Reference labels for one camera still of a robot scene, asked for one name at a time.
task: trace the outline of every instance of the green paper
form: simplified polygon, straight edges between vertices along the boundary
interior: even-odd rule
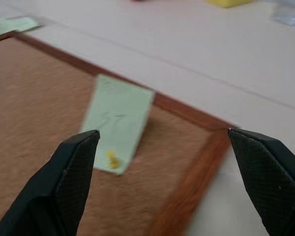
[[[38,27],[38,22],[29,16],[0,18],[0,34],[7,33],[13,30],[26,31]]]
[[[96,80],[81,131],[98,129],[94,167],[121,175],[127,169],[137,149],[155,92],[104,75]],[[110,167],[109,151],[115,151],[119,167]]]

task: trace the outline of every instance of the wooden border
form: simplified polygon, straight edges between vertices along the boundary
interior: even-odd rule
[[[0,41],[11,37],[25,42],[91,75],[106,74],[142,86],[22,33],[12,31],[0,35]],[[208,142],[200,150],[199,155],[188,168],[185,176],[182,177],[178,188],[159,210],[148,232],[148,235],[182,235],[197,204],[204,196],[206,189],[219,168],[227,148],[230,146],[227,138],[227,129],[233,125],[198,111],[159,92],[155,95],[154,105],[212,132]]]

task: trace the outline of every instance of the yellow object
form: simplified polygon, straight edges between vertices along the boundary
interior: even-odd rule
[[[220,7],[228,8],[228,7],[242,5],[245,3],[250,3],[253,0],[206,0],[206,1]]]
[[[107,152],[106,156],[110,159],[109,166],[112,169],[116,169],[119,167],[119,161],[117,160],[117,157],[116,157],[116,151],[110,150]]]

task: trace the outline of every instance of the yellow sponge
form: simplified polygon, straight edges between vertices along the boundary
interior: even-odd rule
[[[253,0],[207,0],[209,3],[227,8],[252,2]]]

